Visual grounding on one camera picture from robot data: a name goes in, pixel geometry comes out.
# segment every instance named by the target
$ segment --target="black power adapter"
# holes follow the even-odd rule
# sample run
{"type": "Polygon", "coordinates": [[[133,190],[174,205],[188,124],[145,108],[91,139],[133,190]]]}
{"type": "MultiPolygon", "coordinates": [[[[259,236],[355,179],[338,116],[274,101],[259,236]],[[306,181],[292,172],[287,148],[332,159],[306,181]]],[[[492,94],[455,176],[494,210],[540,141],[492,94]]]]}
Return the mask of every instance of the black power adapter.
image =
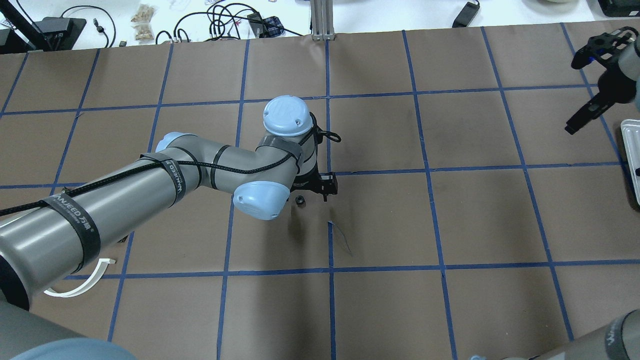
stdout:
{"type": "Polygon", "coordinates": [[[606,16],[640,16],[640,0],[598,0],[606,16]]]}
{"type": "Polygon", "coordinates": [[[246,18],[249,21],[249,26],[251,26],[255,37],[266,37],[265,33],[267,32],[267,29],[264,27],[264,21],[262,20],[262,16],[260,16],[260,13],[251,13],[247,15],[246,18]]]}
{"type": "Polygon", "coordinates": [[[467,3],[462,11],[456,17],[456,20],[453,20],[453,28],[466,28],[469,23],[476,17],[478,14],[478,10],[480,10],[480,1],[477,4],[467,3]]]}
{"type": "Polygon", "coordinates": [[[86,25],[85,19],[45,17],[34,22],[52,44],[54,50],[71,50],[86,25]]]}

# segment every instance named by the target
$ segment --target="plastic bag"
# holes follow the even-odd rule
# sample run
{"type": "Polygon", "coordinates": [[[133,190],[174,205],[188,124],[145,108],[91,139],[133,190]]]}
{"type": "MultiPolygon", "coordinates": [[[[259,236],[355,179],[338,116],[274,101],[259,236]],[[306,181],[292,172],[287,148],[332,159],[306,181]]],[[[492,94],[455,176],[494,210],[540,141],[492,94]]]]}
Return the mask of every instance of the plastic bag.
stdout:
{"type": "Polygon", "coordinates": [[[131,18],[131,27],[136,32],[134,37],[135,40],[145,42],[156,38],[150,23],[155,12],[156,9],[153,6],[140,4],[138,11],[131,18]]]}

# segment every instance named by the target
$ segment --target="black cable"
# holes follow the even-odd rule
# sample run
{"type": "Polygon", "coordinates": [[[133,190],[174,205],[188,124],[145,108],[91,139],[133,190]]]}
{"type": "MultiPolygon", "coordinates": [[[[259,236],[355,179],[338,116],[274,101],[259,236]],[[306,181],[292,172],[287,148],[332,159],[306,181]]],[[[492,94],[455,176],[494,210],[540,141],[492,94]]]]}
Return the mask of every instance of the black cable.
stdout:
{"type": "Polygon", "coordinates": [[[22,10],[22,12],[24,13],[24,16],[26,16],[27,19],[29,19],[29,21],[31,21],[31,23],[33,24],[33,27],[36,28],[36,30],[38,30],[38,32],[42,35],[42,37],[47,42],[47,44],[49,44],[49,46],[51,46],[51,43],[49,42],[49,38],[47,38],[44,35],[44,33],[42,33],[42,29],[40,29],[40,26],[38,26],[38,24],[36,24],[36,22],[33,21],[33,19],[29,16],[29,14],[24,10],[22,5],[20,4],[20,0],[15,0],[15,2],[18,4],[18,7],[20,8],[20,10],[22,10]]]}
{"type": "MultiPolygon", "coordinates": [[[[256,10],[256,9],[255,9],[255,8],[253,8],[253,7],[251,7],[250,5],[243,4],[243,3],[230,3],[230,4],[226,4],[225,6],[222,6],[222,5],[219,5],[219,6],[220,6],[220,7],[223,7],[223,9],[225,9],[225,10],[227,10],[227,11],[228,11],[228,8],[229,8],[229,7],[231,7],[231,6],[234,6],[234,5],[244,6],[245,8],[247,8],[247,9],[244,9],[244,10],[242,10],[242,11],[251,10],[251,11],[253,11],[253,12],[254,12],[254,13],[256,13],[256,14],[259,14],[258,10],[256,10]]],[[[260,18],[260,20],[254,20],[254,19],[248,19],[248,18],[246,18],[246,17],[240,17],[240,16],[237,16],[237,15],[238,15],[239,13],[241,13],[242,11],[237,12],[235,15],[232,15],[231,20],[232,20],[232,21],[234,21],[234,23],[235,23],[235,18],[237,18],[237,19],[244,19],[244,20],[247,20],[247,21],[249,21],[249,22],[253,22],[253,23],[257,23],[257,24],[262,24],[262,25],[265,27],[265,29],[269,27],[269,24],[267,24],[266,22],[264,22],[264,19],[262,19],[262,17],[260,18]]],[[[218,16],[229,16],[229,15],[223,15],[222,13],[220,13],[220,14],[218,14],[218,16]]],[[[288,31],[288,32],[290,32],[290,33],[292,33],[292,34],[294,34],[294,35],[298,35],[299,37],[301,37],[301,36],[302,36],[302,34],[299,34],[299,33],[293,32],[293,31],[291,31],[291,30],[285,29],[284,27],[279,28],[278,26],[276,26],[276,28],[281,29],[281,30],[284,30],[284,31],[288,31]]]]}
{"type": "MultiPolygon", "coordinates": [[[[173,28],[173,34],[175,35],[177,33],[178,26],[180,25],[180,23],[184,19],[187,19],[188,17],[194,16],[194,15],[206,15],[206,14],[210,14],[210,13],[209,12],[193,12],[193,13],[188,13],[187,15],[181,17],[180,20],[178,20],[178,23],[176,23],[175,27],[173,28]]],[[[219,16],[226,16],[226,17],[235,17],[236,19],[248,20],[249,22],[253,22],[253,23],[256,23],[256,24],[262,24],[262,25],[265,25],[265,26],[270,26],[269,24],[266,24],[264,21],[261,22],[261,21],[257,21],[257,20],[253,20],[253,19],[248,19],[248,18],[242,17],[242,16],[233,16],[233,15],[225,15],[225,14],[218,14],[218,15],[219,16]]],[[[290,32],[293,35],[298,35],[299,37],[304,36],[304,35],[302,35],[300,33],[295,32],[295,31],[291,31],[291,30],[289,30],[289,29],[287,29],[287,28],[285,28],[283,26],[282,27],[275,26],[275,28],[290,32]]]]}
{"type": "Polygon", "coordinates": [[[56,35],[56,45],[52,46],[53,51],[57,51],[58,48],[60,47],[60,44],[62,44],[62,37],[63,37],[62,34],[57,34],[56,35]]]}
{"type": "MultiPolygon", "coordinates": [[[[217,4],[220,4],[221,2],[223,2],[224,0],[217,0],[215,3],[213,3],[208,9],[207,9],[207,13],[209,13],[211,11],[211,9],[213,9],[214,6],[216,6],[217,4]]],[[[209,19],[209,21],[213,21],[213,18],[210,17],[209,15],[207,15],[207,18],[209,19]]]]}
{"type": "Polygon", "coordinates": [[[99,7],[99,6],[94,6],[94,5],[76,5],[76,6],[71,6],[70,8],[66,9],[65,11],[63,11],[62,14],[60,14],[60,17],[64,17],[65,13],[67,11],[73,10],[73,9],[76,9],[76,8],[98,9],[98,10],[102,10],[105,14],[107,14],[107,16],[109,17],[109,20],[111,20],[111,24],[113,25],[113,38],[111,39],[111,43],[108,46],[108,47],[112,47],[113,43],[116,41],[116,22],[113,21],[113,18],[111,17],[111,14],[107,10],[105,10],[105,9],[99,7]]]}
{"type": "Polygon", "coordinates": [[[238,25],[236,24],[236,20],[235,18],[233,18],[233,14],[231,14],[231,11],[228,9],[228,6],[222,6],[219,4],[215,4],[213,6],[213,10],[211,11],[212,15],[215,17],[216,15],[219,15],[218,18],[214,21],[212,21],[211,23],[213,24],[214,22],[218,22],[221,25],[216,25],[218,28],[218,31],[214,32],[216,35],[218,34],[218,32],[220,32],[220,35],[224,35],[225,32],[227,31],[227,25],[230,24],[232,21],[234,22],[234,27],[236,29],[236,33],[238,34],[238,37],[240,37],[240,32],[238,31],[238,25]],[[216,14],[216,8],[220,7],[220,14],[216,14]],[[221,19],[221,15],[223,15],[222,13],[226,11],[229,15],[231,15],[231,19],[229,19],[227,22],[222,22],[221,19]]]}
{"type": "Polygon", "coordinates": [[[204,41],[205,41],[205,42],[207,42],[207,41],[216,41],[216,40],[219,40],[219,39],[221,39],[221,38],[232,38],[232,39],[235,39],[235,40],[240,40],[240,38],[237,38],[237,37],[224,37],[224,36],[218,36],[218,37],[215,37],[215,38],[208,38],[207,40],[204,40],[204,41]]]}
{"type": "Polygon", "coordinates": [[[187,38],[187,42],[189,42],[189,35],[187,35],[187,32],[184,31],[184,29],[178,29],[178,38],[180,39],[180,42],[182,42],[182,38],[180,37],[180,30],[182,30],[184,36],[187,38]]]}
{"type": "MultiPolygon", "coordinates": [[[[300,146],[304,145],[304,143],[306,143],[307,140],[309,140],[311,138],[311,136],[313,136],[313,134],[315,134],[315,133],[327,133],[327,131],[322,131],[317,125],[314,126],[314,128],[315,128],[315,130],[314,131],[309,131],[307,133],[307,135],[304,138],[302,138],[302,140],[300,140],[300,142],[298,142],[298,145],[300,145],[300,146]]],[[[226,167],[226,166],[223,166],[223,165],[213,164],[213,163],[203,163],[201,161],[183,161],[183,160],[180,160],[177,163],[178,163],[178,165],[193,165],[193,166],[198,166],[198,167],[208,167],[208,168],[214,168],[216,170],[221,170],[221,171],[235,172],[237,174],[251,175],[251,174],[257,174],[259,172],[271,170],[272,168],[275,168],[277,166],[280,166],[280,165],[284,164],[287,160],[291,159],[292,157],[293,157],[293,155],[287,154],[282,159],[280,159],[280,160],[278,160],[278,161],[276,161],[274,163],[271,163],[269,165],[265,165],[263,167],[251,169],[251,170],[243,170],[243,169],[238,169],[238,168],[226,167]]],[[[143,171],[146,171],[146,170],[150,170],[152,168],[162,167],[162,166],[163,165],[161,163],[150,163],[150,164],[142,165],[140,167],[136,167],[136,168],[132,168],[130,170],[126,170],[126,171],[120,172],[118,174],[106,177],[104,179],[95,181],[93,183],[82,185],[79,188],[76,188],[76,189],[73,189],[73,190],[69,190],[68,192],[66,192],[66,194],[69,195],[70,197],[75,197],[75,196],[90,192],[92,190],[95,190],[97,188],[100,188],[102,186],[114,183],[114,182],[116,182],[118,180],[122,180],[122,179],[124,179],[126,177],[129,177],[131,175],[139,174],[140,172],[143,172],[143,171]]],[[[19,213],[21,211],[35,209],[35,208],[43,208],[45,206],[47,206],[47,203],[44,202],[43,200],[32,202],[32,203],[29,203],[29,204],[14,206],[12,208],[0,210],[0,217],[6,216],[6,215],[11,215],[11,214],[14,214],[14,213],[19,213]]]]}
{"type": "MultiPolygon", "coordinates": [[[[215,3],[215,4],[211,5],[211,6],[209,7],[209,9],[207,9],[207,11],[208,11],[208,12],[211,12],[211,11],[212,11],[212,8],[213,8],[214,6],[216,6],[218,3],[220,3],[221,1],[223,1],[223,0],[219,0],[217,3],[215,3]]],[[[222,25],[223,25],[223,26],[226,26],[226,25],[229,25],[232,21],[234,21],[234,22],[235,22],[235,20],[234,20],[234,18],[235,18],[235,17],[237,17],[240,13],[242,13],[242,12],[247,12],[247,11],[251,11],[251,9],[242,9],[242,10],[238,11],[238,12],[234,15],[234,17],[233,17],[233,18],[229,19],[227,22],[224,22],[222,25]]],[[[211,18],[211,17],[210,17],[210,16],[208,16],[208,15],[207,15],[207,17],[209,18],[209,21],[211,21],[211,23],[213,23],[213,22],[214,22],[214,19],[213,19],[213,18],[211,18]]]]}
{"type": "Polygon", "coordinates": [[[222,20],[221,20],[220,18],[221,18],[221,16],[223,15],[222,13],[223,13],[224,11],[226,11],[226,12],[228,13],[228,15],[232,15],[231,19],[229,19],[227,22],[223,23],[223,30],[221,30],[221,31],[220,31],[220,35],[221,35],[221,36],[222,36],[222,35],[224,35],[224,33],[225,33],[225,32],[226,32],[226,30],[227,30],[226,25],[228,25],[228,24],[230,24],[231,22],[233,22],[233,24],[234,24],[234,28],[236,29],[237,37],[238,37],[238,38],[240,38],[240,31],[238,30],[238,24],[237,24],[237,21],[236,21],[236,17],[238,17],[238,15],[239,15],[240,13],[242,13],[242,12],[247,12],[247,11],[253,11],[254,13],[257,13],[257,12],[256,12],[256,10],[255,10],[254,8],[252,8],[251,6],[249,6],[249,5],[247,5],[247,4],[231,3],[231,4],[227,4],[227,5],[225,5],[225,6],[222,6],[222,5],[219,5],[219,4],[214,5],[214,7],[213,7],[213,11],[212,11],[214,16],[216,15],[216,7],[218,7],[218,6],[221,8],[221,10],[220,10],[220,14],[218,14],[218,19],[217,19],[217,21],[222,22],[222,20]],[[240,10],[240,11],[238,11],[235,15],[232,15],[232,14],[231,14],[231,10],[229,10],[229,8],[230,8],[231,6],[234,6],[234,5],[244,6],[245,8],[244,8],[244,9],[242,9],[242,10],[240,10]]]}
{"type": "Polygon", "coordinates": [[[166,36],[168,36],[168,37],[169,37],[169,40],[170,40],[171,42],[173,42],[173,38],[171,37],[171,34],[169,34],[169,31],[167,31],[167,30],[162,30],[162,31],[160,31],[160,32],[156,35],[156,45],[158,44],[158,38],[159,38],[159,37],[160,37],[160,35],[162,35],[162,34],[166,34],[166,36]]]}
{"type": "Polygon", "coordinates": [[[217,22],[221,22],[220,20],[216,19],[216,20],[213,20],[213,21],[209,24],[209,36],[210,36],[211,38],[213,38],[213,37],[214,37],[214,36],[213,36],[213,34],[218,35],[218,30],[212,30],[213,26],[216,24],[216,21],[217,21],[217,22]]]}

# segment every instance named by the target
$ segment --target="grid of blue tape lines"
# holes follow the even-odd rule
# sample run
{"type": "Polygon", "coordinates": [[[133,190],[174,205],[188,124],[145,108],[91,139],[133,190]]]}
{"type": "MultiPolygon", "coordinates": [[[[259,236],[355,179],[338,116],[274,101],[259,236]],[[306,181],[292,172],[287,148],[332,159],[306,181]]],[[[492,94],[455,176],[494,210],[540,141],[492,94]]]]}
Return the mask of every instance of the grid of blue tape lines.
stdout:
{"type": "MultiPolygon", "coordinates": [[[[561,24],[564,36],[572,53],[575,53],[575,49],[572,46],[570,41],[568,32],[564,24],[561,24]]],[[[551,272],[552,280],[556,289],[557,299],[559,303],[559,307],[561,309],[562,317],[564,320],[564,325],[566,327],[566,332],[568,338],[573,340],[573,333],[571,329],[571,325],[568,319],[568,315],[566,312],[566,308],[564,306],[564,300],[562,296],[562,291],[560,289],[560,285],[556,275],[556,267],[557,266],[584,266],[584,265],[624,265],[624,264],[639,264],[640,259],[617,259],[617,260],[591,260],[591,261],[554,261],[552,255],[549,250],[549,246],[547,243],[547,237],[545,235],[544,225],[542,223],[542,219],[540,217],[540,211],[538,209],[538,203],[536,202],[536,196],[531,185],[531,180],[529,178],[528,169],[530,168],[554,168],[554,167],[592,167],[592,166],[624,166],[622,162],[622,157],[618,148],[616,146],[614,137],[609,130],[605,120],[603,117],[600,118],[601,123],[609,137],[611,145],[613,147],[614,152],[618,157],[618,161],[610,161],[610,162],[601,162],[601,163],[579,163],[579,164],[539,164],[539,165],[528,165],[525,163],[524,156],[522,154],[522,148],[520,146],[520,142],[518,141],[518,135],[516,133],[516,129],[514,127],[513,119],[511,117],[511,112],[509,110],[509,104],[504,95],[505,91],[513,91],[513,90],[534,90],[534,89],[551,89],[551,88],[586,88],[589,92],[589,95],[593,96],[591,91],[592,84],[589,84],[586,76],[583,71],[580,71],[582,78],[584,80],[583,85],[565,85],[565,86],[521,86],[521,87],[511,87],[506,88],[502,86],[502,82],[500,80],[500,75],[497,70],[495,60],[493,57],[491,45],[489,43],[488,37],[484,28],[481,28],[483,40],[486,44],[486,50],[488,51],[491,64],[493,67],[493,72],[495,74],[495,78],[498,84],[497,88],[479,88],[479,89],[466,89],[466,90],[439,90],[439,91],[417,91],[415,85],[415,76],[413,73],[413,64],[411,58],[411,52],[409,49],[409,44],[407,41],[406,33],[402,31],[404,48],[406,51],[406,59],[409,66],[412,90],[411,92],[398,92],[398,93],[384,93],[384,94],[358,94],[358,95],[330,95],[330,61],[329,61],[329,42],[325,43],[325,64],[326,64],[326,94],[321,97],[304,97],[305,100],[311,99],[325,99],[326,101],[326,127],[327,129],[331,129],[331,111],[330,111],[330,99],[336,98],[352,98],[352,97],[378,97],[378,96],[399,96],[399,95],[412,95],[413,101],[415,105],[415,114],[417,118],[418,125],[418,134],[420,136],[420,146],[422,150],[422,159],[424,161],[424,168],[420,169],[401,169],[401,170],[372,170],[372,171],[359,171],[359,172],[339,172],[340,176],[349,176],[349,175],[367,175],[367,174],[404,174],[404,173],[425,173],[426,181],[428,186],[429,193],[429,203],[431,206],[431,216],[435,230],[435,239],[436,239],[436,249],[438,252],[438,264],[437,265],[424,265],[424,266],[370,266],[370,267],[353,267],[353,268],[336,268],[333,265],[333,231],[332,225],[328,224],[328,267],[326,268],[304,268],[304,269],[293,269],[293,270],[266,270],[266,271],[253,271],[253,270],[241,270],[241,271],[229,271],[229,257],[231,251],[231,234],[232,234],[232,224],[234,219],[234,206],[231,203],[229,209],[229,220],[228,220],[228,229],[227,229],[227,247],[225,251],[225,265],[223,271],[215,271],[215,272],[185,272],[185,273],[165,273],[165,274],[128,274],[127,273],[127,264],[129,262],[129,254],[131,253],[131,245],[134,241],[134,233],[129,235],[129,241],[127,242],[127,248],[125,251],[125,257],[123,260],[122,272],[120,275],[105,275],[104,278],[107,279],[119,279],[118,290],[116,294],[116,300],[113,308],[113,314],[111,318],[111,325],[109,327],[108,340],[111,341],[113,337],[113,331],[116,324],[116,319],[118,316],[118,308],[120,306],[120,297],[122,294],[122,287],[124,285],[124,281],[126,279],[140,279],[140,278],[162,278],[162,277],[209,277],[209,276],[220,276],[223,279],[222,289],[221,289],[221,301],[220,301],[220,320],[218,324],[218,337],[217,337],[217,349],[218,355],[217,359],[220,358],[221,354],[221,345],[222,345],[222,337],[223,337],[223,328],[224,328],[224,319],[225,319],[225,304],[226,304],[226,295],[227,295],[227,280],[229,276],[247,276],[247,275],[285,275],[285,274],[315,274],[315,273],[328,273],[329,274],[329,298],[330,298],[330,336],[331,336],[331,356],[332,359],[337,358],[336,353],[336,338],[335,338],[335,296],[334,296],[334,274],[339,272],[380,272],[380,271],[411,271],[411,270],[434,270],[440,271],[442,276],[440,277],[442,280],[442,292],[444,296],[444,305],[445,305],[445,315],[448,325],[449,332],[449,340],[451,344],[451,353],[452,358],[457,359],[457,351],[456,351],[456,343],[454,337],[454,324],[451,318],[451,307],[449,304],[449,292],[447,289],[447,278],[445,276],[446,270],[459,270],[459,269],[487,269],[487,268],[536,268],[536,267],[548,267],[551,272]],[[513,139],[518,151],[518,156],[520,158],[519,165],[508,165],[508,166],[487,166],[487,167],[452,167],[452,168],[430,168],[428,154],[426,152],[426,147],[424,143],[424,137],[422,135],[422,121],[420,117],[420,106],[418,102],[418,95],[422,94],[442,94],[442,93],[454,93],[454,92],[485,92],[485,91],[496,91],[500,92],[500,96],[502,97],[502,102],[504,104],[504,109],[509,120],[509,126],[511,128],[511,132],[513,135],[513,139]],[[547,255],[547,261],[537,262],[537,263],[491,263],[491,264],[469,264],[469,265],[447,265],[444,261],[444,256],[442,254],[442,244],[440,241],[440,232],[438,228],[438,213],[436,210],[436,204],[433,198],[433,189],[431,185],[431,173],[438,171],[472,171],[472,170],[499,170],[499,169],[522,169],[526,184],[529,190],[529,195],[531,197],[531,203],[534,208],[534,213],[536,215],[536,219],[538,221],[538,227],[541,234],[541,239],[545,248],[545,252],[547,255]]],[[[243,115],[243,104],[246,102],[265,102],[269,99],[256,99],[256,100],[246,100],[244,99],[244,88],[246,83],[246,68],[248,63],[249,56],[249,45],[250,42],[246,42],[246,47],[244,49],[244,64],[243,64],[243,74],[242,74],[242,85],[241,85],[241,94],[240,99],[238,101],[210,101],[210,102],[195,102],[195,103],[178,103],[178,104],[163,104],[163,95],[164,88],[166,86],[166,80],[169,73],[169,68],[171,64],[171,58],[173,54],[173,45],[169,48],[168,59],[166,62],[166,68],[164,70],[164,78],[162,82],[162,87],[160,91],[160,96],[158,98],[157,104],[149,104],[149,105],[141,105],[141,106],[114,106],[114,107],[105,107],[105,108],[84,108],[84,98],[86,97],[87,90],[89,89],[91,78],[93,77],[93,72],[95,70],[95,66],[98,61],[98,57],[100,55],[100,49],[98,49],[95,53],[95,58],[93,60],[93,64],[91,67],[91,71],[87,82],[84,87],[84,92],[82,94],[80,104],[76,109],[63,109],[63,110],[38,110],[38,111],[15,111],[15,112],[7,112],[6,107],[9,103],[13,90],[18,82],[20,74],[24,68],[24,65],[27,61],[28,54],[25,55],[22,64],[20,65],[20,69],[16,75],[16,78],[12,84],[12,87],[9,91],[6,101],[3,104],[2,109],[0,110],[0,118],[2,115],[17,115],[17,114],[30,114],[30,113],[59,113],[59,112],[75,112],[76,117],[73,121],[71,130],[69,131],[69,135],[67,138],[67,142],[65,145],[65,149],[63,151],[62,157],[60,159],[60,164],[58,165],[58,169],[56,172],[56,176],[54,178],[53,183],[51,184],[23,184],[23,185],[1,185],[2,188],[51,188],[51,193],[55,191],[57,187],[61,186],[81,186],[82,183],[59,183],[58,179],[60,178],[60,172],[64,165],[64,161],[67,155],[68,147],[71,142],[71,139],[74,134],[74,130],[76,128],[78,116],[82,111],[100,111],[100,110],[116,110],[116,109],[127,109],[127,108],[155,108],[156,113],[154,117],[154,122],[151,130],[151,134],[149,137],[149,143],[147,151],[152,150],[153,141],[155,137],[155,131],[158,121],[158,116],[160,109],[162,107],[167,106],[192,106],[192,105],[205,105],[205,104],[238,104],[239,113],[237,120],[237,131],[236,131],[236,146],[239,145],[240,141],[240,132],[242,126],[242,115],[243,115]]],[[[331,144],[327,143],[327,168],[328,171],[331,171],[331,144]]],[[[70,275],[67,279],[86,279],[87,275],[70,275]]]]}

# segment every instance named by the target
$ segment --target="white table surface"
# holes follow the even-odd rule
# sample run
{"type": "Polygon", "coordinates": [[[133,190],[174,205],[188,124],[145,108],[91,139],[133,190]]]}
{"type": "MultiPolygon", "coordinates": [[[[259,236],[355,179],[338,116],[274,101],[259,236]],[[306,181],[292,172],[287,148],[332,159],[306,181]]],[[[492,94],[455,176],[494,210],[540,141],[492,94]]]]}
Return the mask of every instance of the white table surface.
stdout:
{"type": "MultiPolygon", "coordinates": [[[[142,0],[142,3],[157,8],[151,25],[154,33],[168,30],[173,33],[175,23],[190,12],[207,9],[205,0],[175,0],[171,9],[170,0],[142,0]]],[[[301,34],[309,34],[310,8],[304,0],[244,0],[256,8],[263,17],[276,15],[282,24],[301,34]]],[[[453,19],[467,0],[334,0],[334,28],[336,33],[363,33],[412,29],[450,28],[453,19]]],[[[105,8],[113,16],[117,36],[114,46],[126,40],[127,45],[139,45],[134,40],[130,19],[138,9],[139,2],[131,0],[22,0],[21,4],[30,16],[38,21],[45,16],[60,16],[71,6],[92,4],[105,8]]],[[[83,17],[87,25],[74,49],[103,47],[104,35],[98,34],[93,18],[104,26],[109,37],[113,28],[109,19],[99,10],[85,9],[70,12],[68,16],[83,17]]],[[[552,22],[580,22],[613,19],[606,17],[598,0],[573,0],[569,3],[552,3],[547,0],[481,0],[481,9],[471,26],[501,26],[515,24],[546,24],[552,22]]],[[[209,38],[209,21],[206,15],[195,15],[180,25],[194,41],[209,38]]],[[[244,20],[240,25],[241,37],[248,38],[250,29],[244,20]]]]}

